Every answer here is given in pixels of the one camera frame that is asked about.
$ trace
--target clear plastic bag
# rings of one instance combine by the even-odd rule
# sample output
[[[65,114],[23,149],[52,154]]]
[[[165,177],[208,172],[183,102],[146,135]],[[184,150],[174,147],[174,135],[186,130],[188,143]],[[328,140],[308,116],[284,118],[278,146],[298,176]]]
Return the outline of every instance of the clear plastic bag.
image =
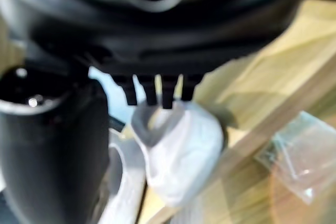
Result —
[[[256,159],[310,204],[336,179],[336,130],[301,112],[273,136]]]

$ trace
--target wooden surface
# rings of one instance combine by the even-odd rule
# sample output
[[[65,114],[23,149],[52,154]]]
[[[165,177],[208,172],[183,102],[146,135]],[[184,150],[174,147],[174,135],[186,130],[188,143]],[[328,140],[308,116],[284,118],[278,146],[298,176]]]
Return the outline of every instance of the wooden surface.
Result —
[[[0,17],[0,73],[22,62],[22,51],[9,43],[7,29]]]
[[[307,112],[336,127],[336,87]],[[306,205],[253,155],[242,160],[227,177],[200,197],[206,224],[335,223],[336,183]]]
[[[296,22],[275,43],[256,57],[221,67],[198,87],[195,100],[228,125],[229,134],[229,149],[200,196],[211,209],[206,224],[290,223],[272,222],[276,210],[263,213],[271,204],[264,200],[269,199],[268,174],[251,161],[251,155],[336,85],[335,14],[333,2],[306,1]],[[254,194],[258,188],[264,191]],[[277,196],[278,188],[285,190],[281,184],[274,181],[273,188],[274,197],[280,198],[275,202],[289,198]],[[242,205],[235,203],[236,197],[241,197]],[[257,202],[260,205],[249,208]],[[296,198],[291,204],[298,204]],[[163,223],[178,210],[167,207],[149,189],[140,223]]]

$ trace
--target light blue background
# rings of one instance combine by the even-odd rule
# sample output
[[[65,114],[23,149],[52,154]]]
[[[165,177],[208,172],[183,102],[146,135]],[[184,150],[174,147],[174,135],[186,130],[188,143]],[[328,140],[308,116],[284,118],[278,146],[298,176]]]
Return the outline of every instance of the light blue background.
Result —
[[[124,123],[129,123],[134,112],[134,107],[127,105],[122,88],[112,80],[109,74],[102,73],[96,68],[90,68],[89,77],[98,80],[103,86],[108,97],[109,114]],[[134,84],[138,102],[141,102],[146,96],[136,77],[134,77]]]

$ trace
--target plastic packaging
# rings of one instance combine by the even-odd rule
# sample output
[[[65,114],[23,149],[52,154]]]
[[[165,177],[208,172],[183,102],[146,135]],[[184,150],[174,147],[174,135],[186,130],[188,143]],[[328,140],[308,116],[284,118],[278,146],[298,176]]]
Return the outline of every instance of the plastic packaging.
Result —
[[[141,103],[131,127],[145,157],[149,186],[169,206],[188,203],[222,153],[223,131],[217,119],[193,102],[176,101],[172,110]]]
[[[336,179],[336,130],[301,112],[256,158],[306,204]]]
[[[135,140],[110,130],[110,198],[99,224],[135,224],[146,183],[145,161]]]

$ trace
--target metal pin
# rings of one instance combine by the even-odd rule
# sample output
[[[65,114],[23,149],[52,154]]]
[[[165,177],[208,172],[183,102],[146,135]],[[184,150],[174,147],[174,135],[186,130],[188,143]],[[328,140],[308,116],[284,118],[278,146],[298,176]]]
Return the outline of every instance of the metal pin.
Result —
[[[173,108],[175,86],[178,76],[161,76],[162,82],[162,108],[169,110]]]
[[[203,77],[203,74],[183,76],[182,101],[189,102],[193,99],[195,88],[203,80]]]
[[[122,87],[126,95],[127,104],[129,106],[138,105],[137,93],[135,92],[135,86],[132,76],[112,76],[114,82]]]
[[[158,103],[155,89],[155,76],[138,76],[140,84],[146,93],[148,106],[155,106]]]

